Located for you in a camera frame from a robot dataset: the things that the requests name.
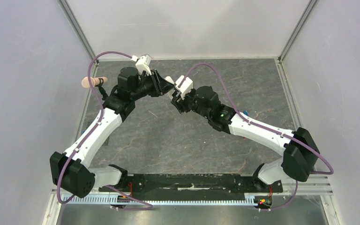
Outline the white remote control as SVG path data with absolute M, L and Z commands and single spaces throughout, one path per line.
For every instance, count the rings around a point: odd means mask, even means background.
M 166 76 L 164 79 L 169 83 L 169 86 L 172 89 L 175 88 L 175 82 L 170 76 Z

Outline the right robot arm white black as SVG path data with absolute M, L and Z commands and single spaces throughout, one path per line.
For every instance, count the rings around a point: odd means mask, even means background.
M 306 129 L 282 129 L 253 120 L 243 113 L 237 114 L 232 107 L 220 102 L 211 86 L 191 89 L 187 94 L 174 89 L 169 92 L 169 97 L 180 113 L 193 111 L 207 119 L 214 130 L 250 139 L 281 156 L 257 168 L 252 178 L 255 190 L 264 191 L 284 178 L 305 182 L 312 174 L 318 157 L 308 147 L 313 150 L 318 150 L 318 147 Z

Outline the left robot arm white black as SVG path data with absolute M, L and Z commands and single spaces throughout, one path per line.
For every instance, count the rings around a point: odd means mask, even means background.
M 145 96 L 159 97 L 172 91 L 175 82 L 163 78 L 157 70 L 139 73 L 135 67 L 125 67 L 118 75 L 118 83 L 105 96 L 97 117 L 85 132 L 63 153 L 54 152 L 50 157 L 53 183 L 79 198 L 84 198 L 93 189 L 111 185 L 116 191 L 128 187 L 126 170 L 110 165 L 90 169 L 97 151 L 135 109 L 135 102 Z

